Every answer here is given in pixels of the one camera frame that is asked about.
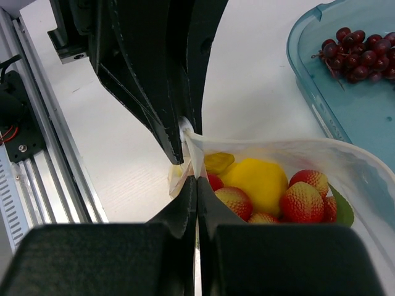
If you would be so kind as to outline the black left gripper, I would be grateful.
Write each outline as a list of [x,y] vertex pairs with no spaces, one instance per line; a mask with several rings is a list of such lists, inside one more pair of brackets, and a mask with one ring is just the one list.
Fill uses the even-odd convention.
[[48,36],[63,64],[89,58],[105,89],[155,137],[172,164],[183,154],[168,72],[170,1],[51,1]]

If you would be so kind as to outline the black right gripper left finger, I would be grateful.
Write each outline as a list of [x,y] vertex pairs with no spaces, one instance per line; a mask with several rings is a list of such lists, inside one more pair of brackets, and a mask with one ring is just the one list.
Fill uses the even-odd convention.
[[197,180],[186,178],[180,193],[149,223],[166,229],[157,295],[194,295]]

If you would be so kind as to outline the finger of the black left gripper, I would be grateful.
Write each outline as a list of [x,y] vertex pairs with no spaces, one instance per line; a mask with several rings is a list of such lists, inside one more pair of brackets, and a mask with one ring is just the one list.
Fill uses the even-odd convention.
[[168,53],[177,117],[202,134],[202,102],[214,38],[227,1],[171,1]]

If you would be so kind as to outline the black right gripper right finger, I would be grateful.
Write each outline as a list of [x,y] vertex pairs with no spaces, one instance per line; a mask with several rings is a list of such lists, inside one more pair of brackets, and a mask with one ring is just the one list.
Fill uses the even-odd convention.
[[214,193],[205,177],[197,179],[197,222],[201,258],[201,284],[203,295],[222,295],[224,264],[223,252],[229,247],[221,241],[225,226],[245,225]]

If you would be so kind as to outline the yellow lemon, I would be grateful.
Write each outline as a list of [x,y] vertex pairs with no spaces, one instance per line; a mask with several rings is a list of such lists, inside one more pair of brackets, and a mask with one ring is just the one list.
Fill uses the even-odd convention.
[[280,198],[288,188],[288,179],[279,164],[245,158],[230,165],[220,178],[225,185],[243,190],[255,212],[280,216]]

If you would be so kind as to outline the red strawberries with leaves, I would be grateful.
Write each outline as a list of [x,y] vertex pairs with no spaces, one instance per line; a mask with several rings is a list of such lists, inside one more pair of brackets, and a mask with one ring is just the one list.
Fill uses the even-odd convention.
[[354,211],[328,178],[317,170],[295,173],[278,201],[280,215],[253,209],[252,200],[238,187],[226,187],[217,176],[207,175],[215,195],[236,216],[251,224],[323,223],[352,226]]

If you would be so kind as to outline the clear dotted zip bag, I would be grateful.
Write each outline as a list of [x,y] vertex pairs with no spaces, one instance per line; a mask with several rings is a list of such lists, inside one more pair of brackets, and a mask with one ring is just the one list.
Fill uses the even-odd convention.
[[377,269],[394,274],[394,173],[373,154],[334,139],[226,141],[194,133],[189,138],[193,155],[199,159],[211,152],[228,152],[237,160],[272,160],[288,173],[304,168],[326,173],[330,184],[349,202],[354,213],[352,227]]

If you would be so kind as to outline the yellow banana bunch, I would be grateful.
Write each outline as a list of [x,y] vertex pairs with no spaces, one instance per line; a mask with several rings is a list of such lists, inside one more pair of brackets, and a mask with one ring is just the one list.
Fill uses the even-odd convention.
[[204,166],[210,174],[220,175],[235,162],[233,154],[217,152],[204,156]]

